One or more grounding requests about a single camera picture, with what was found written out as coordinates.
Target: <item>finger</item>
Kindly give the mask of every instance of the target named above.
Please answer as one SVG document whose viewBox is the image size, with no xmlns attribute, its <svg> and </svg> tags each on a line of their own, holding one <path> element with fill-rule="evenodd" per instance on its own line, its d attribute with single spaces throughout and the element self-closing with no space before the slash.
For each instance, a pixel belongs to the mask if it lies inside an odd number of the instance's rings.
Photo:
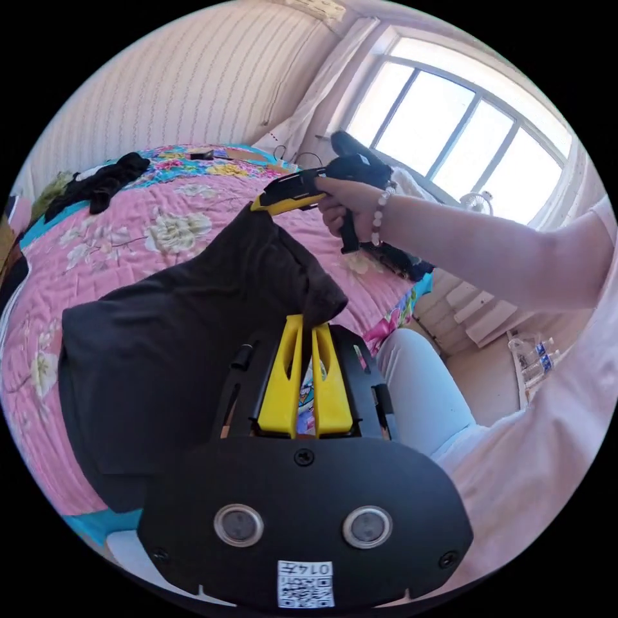
<svg viewBox="0 0 618 618">
<path fill-rule="evenodd" d="M 339 236 L 339 231 L 343 227 L 343 217 L 337 217 L 333 222 L 328 226 L 328 231 L 333 236 Z"/>
<path fill-rule="evenodd" d="M 334 198 L 332 195 L 327 195 L 317 203 L 317 208 L 321 213 L 326 212 L 334 206 L 339 206 L 339 202 L 337 201 L 337 198 Z"/>
<path fill-rule="evenodd" d="M 330 195 L 335 195 L 337 190 L 341 188 L 341 180 L 336 178 L 327 178 L 325 176 L 318 176 L 315 179 L 315 186 L 318 191 L 323 191 Z"/>
<path fill-rule="evenodd" d="M 329 226 L 336 219 L 342 218 L 346 214 L 343 206 L 335 206 L 322 214 L 322 219 L 326 226 Z"/>
</svg>

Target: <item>window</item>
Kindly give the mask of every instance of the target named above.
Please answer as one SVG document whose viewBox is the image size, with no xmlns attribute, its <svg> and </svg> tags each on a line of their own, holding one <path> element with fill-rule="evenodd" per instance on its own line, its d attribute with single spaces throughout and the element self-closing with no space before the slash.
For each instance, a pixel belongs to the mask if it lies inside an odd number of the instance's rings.
<svg viewBox="0 0 618 618">
<path fill-rule="evenodd" d="M 568 129 L 521 86 L 434 43 L 399 39 L 381 58 L 346 130 L 459 203 L 489 191 L 497 216 L 529 223 L 548 200 Z"/>
</svg>

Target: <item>bed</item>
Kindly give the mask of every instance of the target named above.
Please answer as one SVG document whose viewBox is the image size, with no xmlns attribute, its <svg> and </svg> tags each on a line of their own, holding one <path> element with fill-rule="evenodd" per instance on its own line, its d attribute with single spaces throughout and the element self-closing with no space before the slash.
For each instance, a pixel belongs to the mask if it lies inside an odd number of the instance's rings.
<svg viewBox="0 0 618 618">
<path fill-rule="evenodd" d="M 192 151 L 233 147 L 242 160 L 191 160 Z M 28 275 L 0 319 L 0 401 L 32 476 L 73 530 L 102 547 L 108 534 L 136 528 L 140 511 L 117 514 L 94 493 L 69 447 L 57 388 L 61 315 L 201 252 L 281 170 L 267 153 L 239 144 L 174 145 L 140 151 L 148 170 L 104 212 L 80 202 L 48 223 L 37 221 L 20 246 Z M 317 211 L 293 211 L 277 223 L 310 250 L 349 297 L 335 322 L 362 335 L 372 353 L 410 322 L 416 300 L 431 291 L 426 275 L 413 286 L 358 253 L 342 256 Z M 299 431 L 313 429 L 312 382 L 299 401 Z"/>
</svg>

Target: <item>striped wallpaper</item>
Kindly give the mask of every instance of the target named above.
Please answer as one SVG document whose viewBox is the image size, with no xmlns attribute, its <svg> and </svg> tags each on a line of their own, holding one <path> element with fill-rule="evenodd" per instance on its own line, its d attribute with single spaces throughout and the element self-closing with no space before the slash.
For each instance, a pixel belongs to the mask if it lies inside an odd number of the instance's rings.
<svg viewBox="0 0 618 618">
<path fill-rule="evenodd" d="M 165 144 L 255 142 L 291 115 L 339 36 L 267 0 L 234 0 L 179 19 L 87 80 L 35 144 L 15 183 L 34 199 L 81 171 Z"/>
</svg>

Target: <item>black glue gun handle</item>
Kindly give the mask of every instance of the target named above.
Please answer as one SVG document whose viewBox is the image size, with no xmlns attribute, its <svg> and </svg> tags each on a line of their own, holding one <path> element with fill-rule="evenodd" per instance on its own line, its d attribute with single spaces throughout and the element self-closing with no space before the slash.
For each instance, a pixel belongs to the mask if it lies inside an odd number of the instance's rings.
<svg viewBox="0 0 618 618">
<path fill-rule="evenodd" d="M 359 237 L 356 235 L 356 230 L 354 229 L 354 217 L 352 215 L 352 211 L 350 210 L 346 210 L 346 214 L 343 217 L 341 239 L 343 240 L 341 252 L 344 255 L 347 253 L 354 253 L 361 248 Z"/>
</svg>

